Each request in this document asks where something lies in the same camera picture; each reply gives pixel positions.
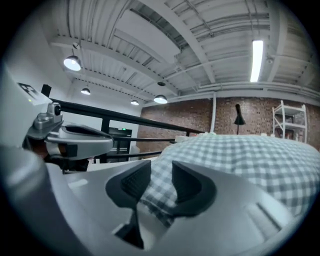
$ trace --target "white wall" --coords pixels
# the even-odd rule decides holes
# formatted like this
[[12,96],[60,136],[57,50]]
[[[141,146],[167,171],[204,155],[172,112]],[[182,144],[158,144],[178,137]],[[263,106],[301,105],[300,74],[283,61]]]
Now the white wall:
[[[48,84],[51,86],[50,98],[53,99],[139,117],[142,107],[131,105],[131,99],[126,94],[99,85],[90,86],[91,95],[80,93],[87,84],[79,80],[72,83],[64,72],[63,64],[48,43],[55,32],[43,31],[42,24],[49,22],[49,18],[41,13],[37,12],[28,18],[7,51],[5,62],[13,79],[17,83],[31,85],[38,91],[41,91],[43,84]],[[64,119],[101,130],[101,118],[64,113]],[[111,120],[110,127],[132,130],[132,137],[138,135],[137,124]]]
[[[68,92],[66,98],[67,101],[140,117],[142,105],[132,105],[130,103],[131,99],[128,95],[106,89],[99,85],[93,85],[91,83],[89,84],[91,95],[85,95],[81,93],[81,90],[86,86],[86,83],[75,80]],[[138,136],[138,124],[111,120],[109,126],[113,128],[126,128],[127,130],[132,130],[131,136],[133,138]]]
[[94,129],[101,131],[102,118],[88,116],[88,115],[82,115],[82,114],[63,112],[63,111],[61,111],[61,114],[63,115],[63,120],[65,122],[71,122],[71,123],[75,123],[78,125],[89,126],[91,128],[94,128]]
[[71,80],[58,63],[43,32],[37,15],[21,26],[8,49],[5,62],[13,79],[41,91],[51,86],[50,97],[64,100]]

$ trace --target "gingham fabric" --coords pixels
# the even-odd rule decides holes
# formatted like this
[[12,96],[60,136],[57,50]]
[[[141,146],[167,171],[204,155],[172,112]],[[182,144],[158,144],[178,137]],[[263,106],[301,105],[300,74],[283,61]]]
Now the gingham fabric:
[[305,213],[320,190],[320,153],[308,144],[258,135],[204,135],[168,146],[151,162],[151,182],[141,198],[166,227],[177,193],[172,161],[234,174],[281,201],[294,216]]

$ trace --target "corrugated metal ceiling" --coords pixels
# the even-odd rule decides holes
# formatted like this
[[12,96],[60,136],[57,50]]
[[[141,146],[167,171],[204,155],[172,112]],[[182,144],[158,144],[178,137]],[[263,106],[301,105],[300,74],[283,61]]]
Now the corrugated metal ceiling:
[[[265,58],[274,55],[271,50],[274,46],[270,38],[272,10],[265,0],[168,0],[162,3],[184,22],[196,38],[200,49],[211,62],[207,66],[212,70],[216,84],[249,81],[252,39],[264,40]],[[141,46],[115,35],[117,20],[127,9],[155,25],[181,49],[181,53],[176,56],[175,64],[159,62]],[[80,55],[86,70],[103,74],[141,90],[148,86],[146,91],[149,92],[150,98],[142,97],[146,101],[160,93],[173,95],[174,91],[185,92],[191,89],[195,93],[198,86],[211,84],[203,66],[181,72],[200,65],[201,61],[178,32],[176,24],[170,24],[157,13],[157,10],[138,0],[58,0],[55,1],[49,15],[52,16],[57,37],[72,38],[74,42],[90,42],[133,60],[132,65],[127,65],[113,57],[100,54],[99,51],[73,51],[74,54]],[[61,47],[57,58],[60,60],[62,56],[67,57],[73,52],[70,48]],[[312,59],[314,54],[299,22],[287,15],[284,50],[281,56],[272,56],[279,58],[273,82],[296,85],[306,69],[313,69],[311,73],[316,73],[314,78],[304,86],[320,91],[318,66],[308,64],[311,61],[317,62],[314,57]],[[141,71],[137,65],[143,66],[144,69]],[[150,74],[147,69],[158,76]],[[268,71],[262,70],[261,73],[263,75],[260,77],[267,81]],[[74,77],[104,84],[103,80],[97,81],[88,75],[84,77],[83,74],[79,74]],[[170,83],[171,90],[156,85],[157,80]],[[108,86],[120,90],[117,85]]]

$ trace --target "red brick wall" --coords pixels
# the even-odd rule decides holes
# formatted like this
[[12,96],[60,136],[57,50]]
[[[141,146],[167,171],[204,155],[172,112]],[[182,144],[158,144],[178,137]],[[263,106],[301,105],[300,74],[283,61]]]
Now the red brick wall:
[[[212,99],[196,99],[164,105],[144,107],[141,117],[159,122],[209,132],[212,116]],[[185,136],[182,131],[160,129],[139,125],[138,138],[174,139],[176,135]],[[140,152],[162,151],[169,142],[137,142]]]
[[[239,134],[270,135],[273,132],[272,107],[280,105],[280,99],[255,97],[230,97],[216,99],[216,118],[214,132],[217,134],[236,134],[234,124],[237,112],[235,105],[240,104],[246,124],[239,127]],[[284,100],[285,105],[301,107],[302,103]],[[308,144],[320,149],[320,107],[306,104]],[[212,118],[212,99],[197,99],[156,105],[142,109],[141,117],[169,124],[194,128],[209,132]],[[185,135],[183,132],[141,126],[138,138],[174,138]],[[138,142],[141,152],[160,151],[168,142]]]

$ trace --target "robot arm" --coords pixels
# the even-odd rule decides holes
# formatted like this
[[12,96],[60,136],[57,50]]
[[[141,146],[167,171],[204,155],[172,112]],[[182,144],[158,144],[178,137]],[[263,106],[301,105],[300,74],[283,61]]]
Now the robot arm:
[[6,66],[0,88],[0,145],[22,147],[26,138],[44,141],[52,158],[86,159],[113,147],[110,135],[63,121],[60,104],[27,84],[16,83]]

